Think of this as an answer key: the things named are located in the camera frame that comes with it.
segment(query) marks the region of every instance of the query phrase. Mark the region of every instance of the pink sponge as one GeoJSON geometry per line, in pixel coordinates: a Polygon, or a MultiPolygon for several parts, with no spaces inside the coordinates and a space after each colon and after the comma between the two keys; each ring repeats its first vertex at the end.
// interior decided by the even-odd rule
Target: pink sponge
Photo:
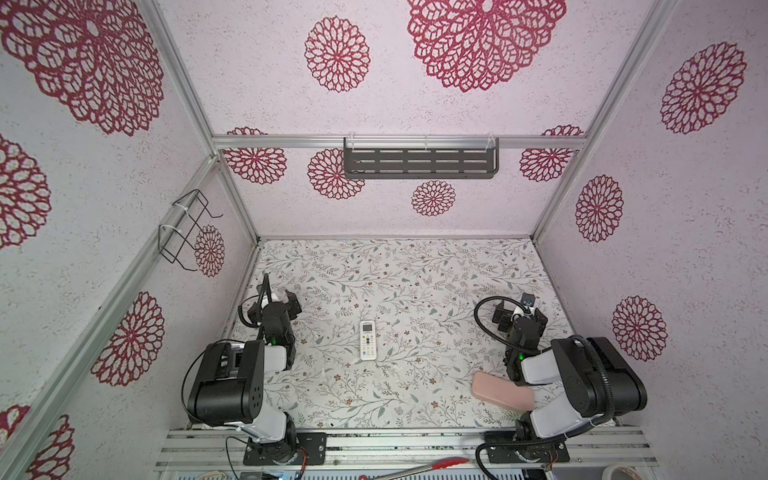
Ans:
{"type": "Polygon", "coordinates": [[[492,403],[518,413],[533,410],[533,390],[517,386],[485,372],[476,372],[472,379],[472,395],[483,402],[492,403]]]}

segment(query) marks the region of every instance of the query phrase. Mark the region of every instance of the red mandala pattern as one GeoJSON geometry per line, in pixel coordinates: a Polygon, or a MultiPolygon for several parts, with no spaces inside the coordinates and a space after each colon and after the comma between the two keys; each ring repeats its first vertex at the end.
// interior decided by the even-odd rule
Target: red mandala pattern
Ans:
{"type": "Polygon", "coordinates": [[[306,174],[315,190],[337,200],[354,197],[366,184],[365,180],[351,180],[344,175],[344,152],[338,148],[317,152],[306,174]]]}
{"type": "Polygon", "coordinates": [[[69,472],[69,462],[74,453],[72,435],[74,429],[69,425],[69,415],[62,415],[56,430],[45,440],[42,450],[35,456],[27,469],[27,480],[44,478],[61,480],[69,472]]]}
{"type": "Polygon", "coordinates": [[[614,335],[623,351],[635,359],[653,360],[667,346],[667,323],[648,299],[628,296],[616,305],[614,335]]]}
{"type": "Polygon", "coordinates": [[[446,182],[430,180],[419,185],[411,196],[411,205],[425,217],[444,214],[453,206],[456,192],[446,182]]]}
{"type": "Polygon", "coordinates": [[[528,67],[565,0],[408,0],[414,55],[444,87],[488,90],[528,67]]]}
{"type": "Polygon", "coordinates": [[[0,249],[34,237],[51,211],[38,162],[0,135],[0,249]]]}
{"type": "MultiPolygon", "coordinates": [[[[266,135],[256,128],[238,127],[228,135],[266,135]]],[[[286,173],[282,148],[237,148],[222,151],[232,171],[255,184],[277,182],[286,173]]]]}
{"type": "Polygon", "coordinates": [[[77,120],[130,136],[159,115],[163,70],[130,0],[0,0],[0,31],[40,91],[77,120]]]}
{"type": "MultiPolygon", "coordinates": [[[[581,135],[584,132],[573,125],[558,125],[546,130],[542,135],[581,135]]],[[[560,177],[574,151],[568,148],[529,148],[520,158],[520,171],[523,176],[537,182],[545,182],[560,177]]]]}
{"type": "Polygon", "coordinates": [[[194,242],[194,259],[205,276],[216,276],[224,265],[224,240],[213,225],[206,225],[194,242]]]}
{"type": "Polygon", "coordinates": [[[724,41],[696,52],[672,75],[661,99],[661,121],[676,134],[711,124],[736,99],[744,70],[744,52],[735,44],[724,41]]]}
{"type": "Polygon", "coordinates": [[[29,412],[29,405],[14,405],[10,409],[0,412],[0,449],[16,430],[16,426],[29,412]]]}
{"type": "Polygon", "coordinates": [[[366,38],[344,18],[325,17],[304,42],[306,66],[330,91],[349,91],[368,73],[371,58],[366,38]]]}
{"type": "Polygon", "coordinates": [[[607,175],[593,178],[581,190],[576,203],[578,231],[591,242],[605,240],[619,226],[623,207],[617,181],[607,175]]]}
{"type": "Polygon", "coordinates": [[[101,351],[91,373],[99,383],[126,386],[139,379],[157,359],[163,346],[165,319],[157,299],[139,293],[109,344],[101,351]]]}

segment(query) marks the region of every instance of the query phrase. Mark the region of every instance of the air conditioner remote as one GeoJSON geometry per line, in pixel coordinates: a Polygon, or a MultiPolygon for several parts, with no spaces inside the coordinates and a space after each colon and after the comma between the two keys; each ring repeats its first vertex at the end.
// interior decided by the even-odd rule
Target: air conditioner remote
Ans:
{"type": "Polygon", "coordinates": [[[360,322],[360,359],[376,359],[376,325],[373,320],[360,322]]]}

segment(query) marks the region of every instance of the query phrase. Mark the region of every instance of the red tongs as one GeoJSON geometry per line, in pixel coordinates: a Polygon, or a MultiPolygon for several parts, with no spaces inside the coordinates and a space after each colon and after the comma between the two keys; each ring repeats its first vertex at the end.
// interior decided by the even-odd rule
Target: red tongs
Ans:
{"type": "MultiPolygon", "coordinates": [[[[390,473],[381,477],[376,477],[376,480],[395,480],[396,478],[409,477],[411,475],[417,475],[419,473],[430,472],[432,470],[439,470],[441,468],[452,467],[453,465],[461,465],[462,463],[469,462],[468,458],[448,458],[441,460],[432,465],[424,465],[423,467],[411,468],[410,470],[404,470],[402,472],[390,473]]],[[[369,480],[365,475],[361,475],[359,480],[369,480]]]]}

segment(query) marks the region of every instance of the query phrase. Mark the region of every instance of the floral pattern table surface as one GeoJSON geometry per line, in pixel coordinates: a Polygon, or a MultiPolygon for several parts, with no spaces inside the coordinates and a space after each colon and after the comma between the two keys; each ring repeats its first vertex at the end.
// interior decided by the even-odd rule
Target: floral pattern table surface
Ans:
{"type": "MultiPolygon", "coordinates": [[[[572,334],[528,240],[270,240],[264,272],[303,312],[293,322],[296,361],[265,378],[266,400],[304,428],[506,427],[518,417],[470,393],[483,371],[506,377],[504,346],[472,316],[491,295],[536,295],[549,318],[540,347],[572,334]],[[375,320],[378,358],[359,358],[359,323],[375,320]]],[[[493,302],[481,318],[493,330],[493,302]]],[[[238,323],[233,337],[254,339],[238,323]]],[[[562,392],[535,387],[537,406],[562,392]]]]}

